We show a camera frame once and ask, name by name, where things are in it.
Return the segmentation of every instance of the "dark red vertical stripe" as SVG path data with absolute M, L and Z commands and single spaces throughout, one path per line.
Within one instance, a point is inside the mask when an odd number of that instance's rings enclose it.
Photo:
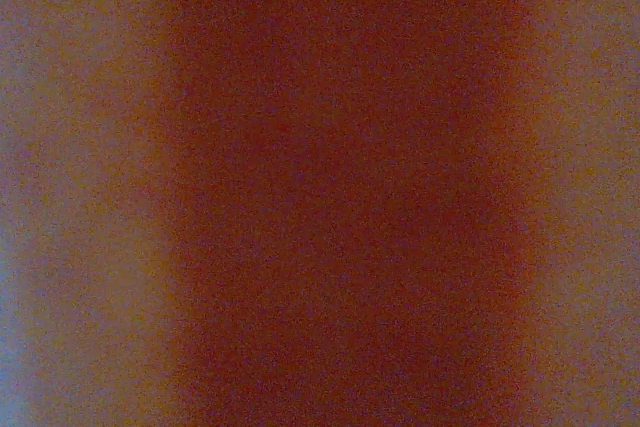
M 193 425 L 508 423 L 523 0 L 170 1 Z

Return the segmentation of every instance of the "brown vertical band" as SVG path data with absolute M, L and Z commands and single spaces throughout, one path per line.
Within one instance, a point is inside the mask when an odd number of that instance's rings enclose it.
M 193 425 L 517 415 L 527 1 L 171 0 Z

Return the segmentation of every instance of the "beige wall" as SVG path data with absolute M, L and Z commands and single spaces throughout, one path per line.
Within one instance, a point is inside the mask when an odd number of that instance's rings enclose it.
M 638 0 L 539 0 L 535 425 L 638 418 Z
M 35 425 L 174 425 L 166 239 L 146 188 L 164 168 L 154 2 L 0 0 L 2 227 Z

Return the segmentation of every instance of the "blurred surface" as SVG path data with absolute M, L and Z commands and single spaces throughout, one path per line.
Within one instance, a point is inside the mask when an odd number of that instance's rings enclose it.
M 632 424 L 639 6 L 0 0 L 30 417 Z
M 0 423 L 7 427 L 26 427 L 29 425 L 25 419 L 26 396 L 21 388 L 24 383 L 20 372 L 22 335 L 16 321 L 18 292 L 6 265 L 5 251 L 0 249 Z

